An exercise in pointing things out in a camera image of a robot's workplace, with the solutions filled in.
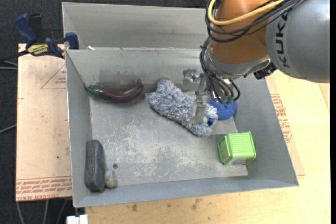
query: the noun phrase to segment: green cube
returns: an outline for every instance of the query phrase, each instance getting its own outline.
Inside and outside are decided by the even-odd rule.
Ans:
[[[223,164],[249,164],[256,158],[251,132],[228,133],[218,142]]]

